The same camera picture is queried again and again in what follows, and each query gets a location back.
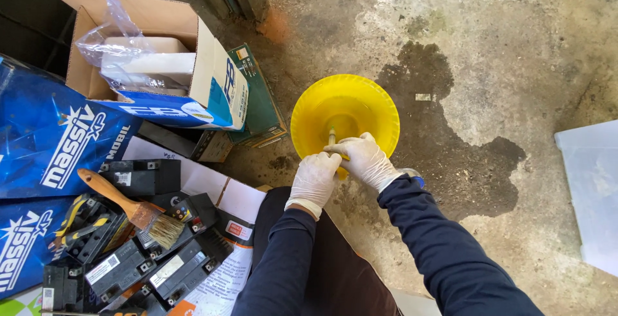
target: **yellow plastic bowl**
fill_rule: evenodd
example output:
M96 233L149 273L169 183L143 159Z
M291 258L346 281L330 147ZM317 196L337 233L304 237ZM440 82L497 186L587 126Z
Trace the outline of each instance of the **yellow plastic bowl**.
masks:
M292 112L290 135L301 158L328 145L331 126L337 141L370 132L387 157L399 140L399 114L390 96L374 81L356 75L334 75L311 85ZM347 172L338 170L344 179Z

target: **wooden brush handle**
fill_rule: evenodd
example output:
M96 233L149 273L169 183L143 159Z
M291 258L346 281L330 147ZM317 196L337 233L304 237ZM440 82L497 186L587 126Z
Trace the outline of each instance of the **wooden brush handle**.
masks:
M120 205L120 207L122 207L122 209L127 213L128 220L132 220L133 215L135 214L135 210L140 203L129 200L126 196L120 193L120 191L116 189L111 183L109 183L108 180L106 180L105 178L103 178L103 176L92 170L78 169L77 174L82 181L86 182L86 184L98 194L101 194L104 197Z

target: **dark blue sleeve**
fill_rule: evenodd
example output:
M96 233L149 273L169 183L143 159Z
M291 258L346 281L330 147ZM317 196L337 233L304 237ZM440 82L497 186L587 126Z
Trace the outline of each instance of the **dark blue sleeve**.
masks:
M291 208L273 226L258 266L240 292L232 316L296 316L309 277L315 219Z
M543 314L464 227L444 217L418 181L397 178L378 203L399 228L444 316Z

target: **concrete floor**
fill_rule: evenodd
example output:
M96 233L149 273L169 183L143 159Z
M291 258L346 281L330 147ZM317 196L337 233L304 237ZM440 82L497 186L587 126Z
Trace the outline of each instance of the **concrete floor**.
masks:
M327 75L382 85L401 119L393 163L421 171L444 213L546 315L618 315L618 278L581 261L553 139L618 119L618 0L270 0L261 34L187 1L226 47L251 46L288 122ZM216 167L276 187L292 183L299 161L288 138L234 148ZM428 295L375 197L348 179L326 209L388 286Z

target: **brush bristles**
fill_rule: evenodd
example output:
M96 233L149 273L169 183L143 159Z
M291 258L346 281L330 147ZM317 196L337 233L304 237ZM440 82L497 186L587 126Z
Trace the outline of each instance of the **brush bristles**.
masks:
M179 220L166 215L159 215L148 233L150 237L168 250L176 243L184 228L185 225Z

